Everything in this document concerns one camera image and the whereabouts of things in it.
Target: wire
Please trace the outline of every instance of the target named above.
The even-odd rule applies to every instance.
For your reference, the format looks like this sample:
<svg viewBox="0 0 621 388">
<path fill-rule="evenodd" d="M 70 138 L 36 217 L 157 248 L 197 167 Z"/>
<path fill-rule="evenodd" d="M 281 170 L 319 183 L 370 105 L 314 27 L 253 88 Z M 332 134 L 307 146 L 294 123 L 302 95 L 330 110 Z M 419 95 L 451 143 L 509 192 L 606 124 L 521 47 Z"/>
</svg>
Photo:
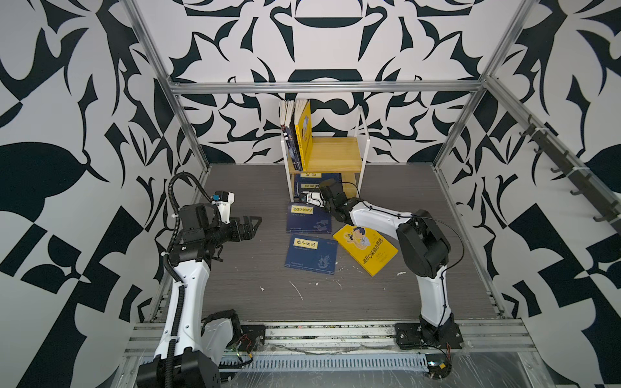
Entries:
<svg viewBox="0 0 621 388">
<path fill-rule="evenodd" d="M 453 364 L 453 361 L 451 360 L 450 356 L 447 356 L 446 353 L 444 353 L 444 351 L 442 349 L 440 349 L 439 347 L 437 347 L 437 346 L 433 346 L 433 345 L 429 345 L 429 344 L 424 344 L 424 346 L 428 346 L 429 348 L 435 348 L 435 349 L 441 351 L 442 354 L 444 354 L 444 364 L 445 364 L 445 368 L 446 368 L 446 374 L 442 375 L 442 374 L 438 373 L 438 372 L 444 370 L 443 367 L 438 365 L 438 366 L 435 366 L 435 368 L 429 368 L 430 369 L 429 370 L 430 377 L 434 378 L 436 374 L 437 374 L 438 378 L 440 378 L 440 379 L 442 379 L 444 377 L 447 377 L 449 372 L 452 369 L 451 367 L 452 367 L 452 364 Z"/>
<path fill-rule="evenodd" d="M 177 241 L 177 237 L 179 235 L 179 228 L 181 227 L 181 219 L 179 218 L 179 204 L 177 203 L 177 200 L 175 198 L 175 192 L 173 190 L 173 186 L 175 185 L 175 182 L 177 181 L 177 179 L 181 177 L 187 177 L 191 179 L 192 181 L 194 181 L 194 184 L 196 185 L 198 190 L 201 192 L 201 194 L 210 203 L 213 201 L 213 199 L 207 194 L 207 192 L 205 191 L 201 183 L 198 181 L 198 179 L 196 179 L 196 177 L 190 173 L 187 173 L 185 171 L 177 173 L 168 182 L 168 200 L 170 201 L 170 205 L 172 206 L 173 212 L 175 212 L 176 217 L 175 217 L 175 228 L 173 229 L 173 234 L 172 236 L 170 236 L 168 248 L 162 254 L 161 260 L 164 264 L 164 268 L 170 274 L 173 280 L 180 284 L 179 294 L 177 296 L 177 308 L 175 310 L 175 318 L 173 319 L 173 326 L 171 327 L 171 330 L 170 330 L 171 336 L 177 336 L 177 332 L 179 330 L 179 321 L 181 320 L 181 313 L 183 312 L 183 302 L 184 302 L 184 296 L 185 296 L 185 285 L 183 284 L 183 280 L 181 279 L 181 276 L 179 276 L 179 274 L 173 269 L 172 265 L 170 265 L 170 252 L 172 251 L 173 246 L 175 245 Z M 214 213 L 215 213 L 215 218 L 217 220 L 217 226 L 219 227 L 220 225 L 222 225 L 222 219 L 220 217 L 220 212 L 215 211 Z M 173 386 L 173 371 L 174 371 L 173 364 L 174 364 L 174 358 L 175 358 L 176 343 L 177 343 L 176 339 L 172 339 L 168 343 L 168 354 L 166 355 L 165 381 L 164 381 L 166 388 L 172 388 Z"/>
<path fill-rule="evenodd" d="M 460 239 L 460 244 L 461 244 L 461 257 L 459 258 L 459 260 L 457 260 L 453 265 L 446 267 L 441 273 L 440 273 L 440 280 L 442 281 L 442 297 L 444 298 L 444 306 L 443 306 L 443 310 L 442 310 L 442 318 L 440 318 L 440 323 L 438 324 L 438 326 L 436 326 L 435 330 L 433 331 L 433 335 L 435 335 L 438 332 L 438 329 L 440 328 L 440 326 L 442 325 L 442 321 L 444 320 L 444 316 L 446 315 L 446 308 L 448 307 L 448 304 L 446 302 L 446 282 L 445 282 L 445 277 L 444 277 L 444 273 L 447 272 L 449 269 L 451 269 L 452 267 L 456 266 L 457 264 L 459 264 L 461 262 L 461 260 L 463 260 L 465 254 L 466 254 L 466 245 L 464 244 L 464 240 L 461 238 L 461 235 L 459 233 L 457 233 L 457 231 L 450 225 L 448 225 L 446 222 L 444 221 L 440 221 L 438 219 L 435 218 L 431 218 L 431 217 L 424 217 L 422 215 L 402 215 L 400 213 L 397 214 L 393 214 L 390 212 L 387 212 L 385 210 L 382 209 L 377 209 L 374 208 L 372 205 L 367 205 L 365 203 L 365 200 L 363 200 L 362 198 L 359 198 L 361 203 L 366 206 L 367 209 L 369 210 L 375 210 L 377 212 L 382 212 L 388 215 L 391 215 L 393 217 L 397 217 L 398 219 L 400 218 L 409 218 L 409 219 L 426 219 L 426 220 L 433 220 L 435 222 L 440 222 L 441 224 L 443 224 L 444 226 L 446 226 L 447 228 L 449 228 L 450 230 L 453 231 L 453 233 L 455 233 L 455 235 L 457 236 L 457 238 Z"/>
</svg>

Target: black bracket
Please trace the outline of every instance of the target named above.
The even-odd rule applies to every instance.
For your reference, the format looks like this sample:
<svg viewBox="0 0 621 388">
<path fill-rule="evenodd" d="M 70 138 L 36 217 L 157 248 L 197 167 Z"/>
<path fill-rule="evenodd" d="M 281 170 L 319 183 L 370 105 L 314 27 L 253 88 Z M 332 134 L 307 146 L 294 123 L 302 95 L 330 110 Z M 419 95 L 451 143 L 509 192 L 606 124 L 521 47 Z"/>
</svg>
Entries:
<svg viewBox="0 0 621 388">
<path fill-rule="evenodd" d="M 420 317 L 420 323 L 396 323 L 394 329 L 396 332 L 395 340 L 401 350 L 425 349 L 430 346 L 447 349 L 447 345 L 451 349 L 461 349 L 463 342 L 460 328 L 455 323 L 453 313 L 438 328 Z"/>
</svg>

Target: book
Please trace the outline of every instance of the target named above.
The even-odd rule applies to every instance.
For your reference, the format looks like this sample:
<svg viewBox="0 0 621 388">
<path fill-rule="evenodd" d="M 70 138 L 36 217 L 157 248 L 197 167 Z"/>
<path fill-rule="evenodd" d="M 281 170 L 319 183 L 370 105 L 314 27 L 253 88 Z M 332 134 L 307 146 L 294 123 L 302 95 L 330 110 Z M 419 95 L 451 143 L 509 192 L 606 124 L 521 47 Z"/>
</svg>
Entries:
<svg viewBox="0 0 621 388">
<path fill-rule="evenodd" d="M 332 233 L 332 216 L 317 206 L 289 204 L 287 233 Z"/>
<path fill-rule="evenodd" d="M 284 141 L 287 145 L 289 156 L 291 157 L 291 162 L 293 163 L 293 168 L 298 171 L 302 171 L 302 163 L 300 162 L 299 151 L 297 149 L 295 130 L 291 128 L 293 109 L 293 101 L 281 101 L 279 114 L 280 127 L 283 131 Z"/>
<path fill-rule="evenodd" d="M 343 191 L 341 174 L 338 173 L 307 173 L 296 174 L 293 178 L 293 197 L 298 198 L 302 191 L 319 191 L 318 186 L 321 182 L 334 179 L 337 183 L 332 186 L 335 192 Z"/>
<path fill-rule="evenodd" d="M 291 235 L 284 266 L 334 275 L 338 243 L 325 238 Z"/>
<path fill-rule="evenodd" d="M 295 101 L 294 123 L 297 144 L 302 162 L 302 171 L 306 171 L 312 151 L 311 103 L 306 99 Z"/>
<path fill-rule="evenodd" d="M 332 236 L 371 276 L 397 254 L 398 250 L 370 228 L 345 225 Z"/>
</svg>

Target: black and white patterned wall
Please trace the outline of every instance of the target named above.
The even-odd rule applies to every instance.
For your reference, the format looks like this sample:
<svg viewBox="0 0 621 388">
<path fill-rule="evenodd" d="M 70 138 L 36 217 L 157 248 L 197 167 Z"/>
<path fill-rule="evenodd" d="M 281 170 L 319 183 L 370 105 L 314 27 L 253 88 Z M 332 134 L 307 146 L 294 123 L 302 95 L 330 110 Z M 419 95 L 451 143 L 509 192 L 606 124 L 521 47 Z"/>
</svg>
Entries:
<svg viewBox="0 0 621 388">
<path fill-rule="evenodd" d="M 477 79 L 518 0 L 139 0 L 171 79 Z M 358 106 L 369 161 L 431 162 L 466 92 L 305 94 L 314 131 L 345 135 Z M 213 162 L 275 163 L 285 94 L 185 96 Z"/>
<path fill-rule="evenodd" d="M 201 168 L 117 0 L 2 2 L 0 34 L 2 386 L 107 387 Z"/>
<path fill-rule="evenodd" d="M 621 4 L 542 0 L 500 80 L 621 192 Z M 621 237 L 488 93 L 442 171 L 510 315 L 558 382 L 621 384 Z"/>
</svg>

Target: black cable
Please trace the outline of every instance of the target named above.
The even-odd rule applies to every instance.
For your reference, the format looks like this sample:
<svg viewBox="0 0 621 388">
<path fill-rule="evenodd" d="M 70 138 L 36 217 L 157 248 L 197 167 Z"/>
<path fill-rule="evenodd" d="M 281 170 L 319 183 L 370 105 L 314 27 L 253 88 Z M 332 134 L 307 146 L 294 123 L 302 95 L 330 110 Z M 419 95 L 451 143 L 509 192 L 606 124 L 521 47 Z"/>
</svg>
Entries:
<svg viewBox="0 0 621 388">
<path fill-rule="evenodd" d="M 181 220 L 179 219 L 179 204 L 177 203 L 177 200 L 175 198 L 175 192 L 173 190 L 173 186 L 175 185 L 175 182 L 177 181 L 177 179 L 183 176 L 191 179 L 196 185 L 196 187 L 199 189 L 201 194 L 210 203 L 213 201 L 213 198 L 207 194 L 207 192 L 205 191 L 201 183 L 198 181 L 198 179 L 196 179 L 196 177 L 190 173 L 187 173 L 185 171 L 177 173 L 168 182 L 168 200 L 170 201 L 170 205 L 172 206 L 173 212 L 175 213 L 175 228 L 173 229 L 173 234 L 170 237 L 168 248 L 162 254 L 161 259 L 164 264 L 164 268 L 166 269 L 166 272 L 170 274 L 170 276 L 173 278 L 175 282 L 181 283 L 179 285 L 179 296 L 177 298 L 177 308 L 175 310 L 175 319 L 173 319 L 173 326 L 171 327 L 171 330 L 170 330 L 170 335 L 172 337 L 176 337 L 179 331 L 179 322 L 181 321 L 181 313 L 183 312 L 183 302 L 185 299 L 185 292 L 186 292 L 186 286 L 185 284 L 183 284 L 183 280 L 181 279 L 181 276 L 179 276 L 179 274 L 173 269 L 169 261 L 170 252 L 172 251 L 173 246 L 175 245 L 177 241 L 177 237 L 179 235 L 179 228 L 181 227 Z M 215 219 L 217 220 L 217 227 L 219 227 L 222 225 L 222 217 L 220 216 L 220 212 L 218 210 L 214 211 L 214 214 L 215 214 Z M 165 363 L 165 387 L 166 388 L 173 388 L 173 370 L 174 370 L 176 343 L 177 343 L 176 338 L 173 338 L 168 343 L 168 354 L 166 355 L 166 363 Z"/>
<path fill-rule="evenodd" d="M 176 337 L 179 332 L 179 321 L 181 320 L 181 312 L 183 311 L 183 301 L 185 300 L 186 286 L 181 284 L 179 286 L 179 297 L 177 298 L 177 308 L 175 310 L 175 319 L 173 320 L 173 326 L 170 329 L 170 335 Z M 173 338 L 168 342 L 168 354 L 166 355 L 165 364 L 165 388 L 173 388 L 173 370 L 175 361 L 175 347 L 177 339 Z"/>
<path fill-rule="evenodd" d="M 429 344 L 424 344 L 424 346 L 428 346 L 430 348 L 435 348 L 435 349 L 441 351 L 442 354 L 444 354 L 444 364 L 445 364 L 445 367 L 443 368 L 440 365 L 438 365 L 438 366 L 433 366 L 433 368 L 429 368 L 429 375 L 430 375 L 430 377 L 431 378 L 435 378 L 435 376 L 438 376 L 439 379 L 443 379 L 444 377 L 447 377 L 448 374 L 451 372 L 453 361 L 439 347 L 433 346 L 433 345 L 429 345 Z"/>
<path fill-rule="evenodd" d="M 242 366 L 246 366 L 248 364 L 251 364 L 252 360 L 254 360 L 254 358 L 251 357 L 248 361 L 243 361 L 243 362 L 235 364 L 235 365 L 220 364 L 219 368 L 240 369 Z"/>
<path fill-rule="evenodd" d="M 369 210 L 375 210 L 375 211 L 377 211 L 377 212 L 382 212 L 382 213 L 384 213 L 384 214 L 388 214 L 388 215 L 391 215 L 391 216 L 393 216 L 393 217 L 397 217 L 398 219 L 399 219 L 399 218 L 401 218 L 401 217 L 403 217 L 403 218 L 410 218 L 410 219 L 413 219 L 413 218 L 418 218 L 418 219 L 426 219 L 426 220 L 432 220 L 432 221 L 435 221 L 435 222 L 440 222 L 441 224 L 443 224 L 444 226 L 446 226 L 447 228 L 449 228 L 450 230 L 452 230 L 452 231 L 453 231 L 453 233 L 455 233 L 455 235 L 457 236 L 457 238 L 459 238 L 459 239 L 460 239 L 460 244 L 461 244 L 461 257 L 459 258 L 459 260 L 457 260 L 457 261 L 455 262 L 455 264 L 453 264 L 453 265 L 451 265 L 451 266 L 449 266 L 449 267 L 445 268 L 445 269 L 444 269 L 444 271 L 442 271 L 442 273 L 440 273 L 440 280 L 442 280 L 442 297 L 444 298 L 444 306 L 443 306 L 443 307 L 444 307 L 444 309 L 442 310 L 442 318 L 440 318 L 440 323 L 438 324 L 438 326 L 436 326 L 435 331 L 433 332 L 433 334 L 435 335 L 435 334 L 438 332 L 438 329 L 440 328 L 440 326 L 442 325 L 442 321 L 444 320 L 444 316 L 445 316 L 445 314 L 446 314 L 446 308 L 448 307 L 448 304 L 446 303 L 446 292 L 445 292 L 446 282 L 445 282 L 445 278 L 444 278 L 444 273 L 445 273 L 445 272 L 447 272 L 447 271 L 448 271 L 449 269 L 451 269 L 452 267 L 454 267 L 454 266 L 456 266 L 457 264 L 459 264 L 459 263 L 460 263 L 460 261 L 461 261 L 461 260 L 463 260 L 463 258 L 464 258 L 464 256 L 465 256 L 465 254 L 466 254 L 466 245 L 464 244 L 464 240 L 461 238 L 461 235 L 460 235 L 459 233 L 457 233 L 457 231 L 456 231 L 456 230 L 455 230 L 452 226 L 450 226 L 450 225 L 448 225 L 446 222 L 444 222 L 444 221 L 440 221 L 440 220 L 438 220 L 438 219 L 434 219 L 434 218 L 431 218 L 431 217 L 424 217 L 424 216 L 421 216 L 421 215 L 401 215 L 401 214 L 399 214 L 399 213 L 397 213 L 397 214 L 393 214 L 393 213 L 387 212 L 387 211 L 382 210 L 382 209 L 375 209 L 372 205 L 367 205 L 367 204 L 365 203 L 365 200 L 364 200 L 364 199 L 360 198 L 360 191 L 358 191 L 358 186 L 356 186 L 355 184 L 353 184 L 353 183 L 351 183 L 351 182 L 341 182 L 341 183 L 349 183 L 349 184 L 354 185 L 354 186 L 356 187 L 356 192 L 358 193 L 358 198 L 359 198 L 360 202 L 361 202 L 364 206 L 366 206 L 366 208 L 367 208 L 367 209 L 369 209 Z"/>
</svg>

